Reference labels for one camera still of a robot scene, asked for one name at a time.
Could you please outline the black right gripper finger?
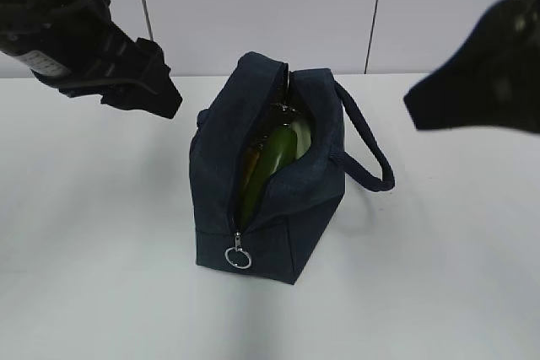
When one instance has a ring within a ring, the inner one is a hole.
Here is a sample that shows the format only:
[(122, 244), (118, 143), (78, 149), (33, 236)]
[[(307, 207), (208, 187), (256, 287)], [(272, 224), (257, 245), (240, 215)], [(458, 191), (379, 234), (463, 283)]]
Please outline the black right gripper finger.
[(539, 132), (539, 0), (499, 0), (442, 66), (403, 98), (420, 131)]

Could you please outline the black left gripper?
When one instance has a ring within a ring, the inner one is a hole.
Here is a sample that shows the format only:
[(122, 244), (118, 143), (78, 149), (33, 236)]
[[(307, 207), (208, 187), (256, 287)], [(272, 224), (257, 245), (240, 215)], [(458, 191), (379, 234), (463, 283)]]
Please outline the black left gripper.
[(132, 40), (111, 18), (110, 0), (71, 0), (53, 8), (31, 55), (31, 72), (69, 98), (99, 95), (118, 110), (172, 119), (182, 97), (170, 79), (161, 47)]

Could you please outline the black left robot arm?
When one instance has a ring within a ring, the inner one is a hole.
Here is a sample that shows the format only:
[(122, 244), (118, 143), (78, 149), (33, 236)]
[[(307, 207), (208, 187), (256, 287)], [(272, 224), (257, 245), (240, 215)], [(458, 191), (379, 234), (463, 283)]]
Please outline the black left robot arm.
[(162, 48), (114, 23), (111, 0), (1, 0), (1, 52), (68, 98), (171, 119), (182, 97)]

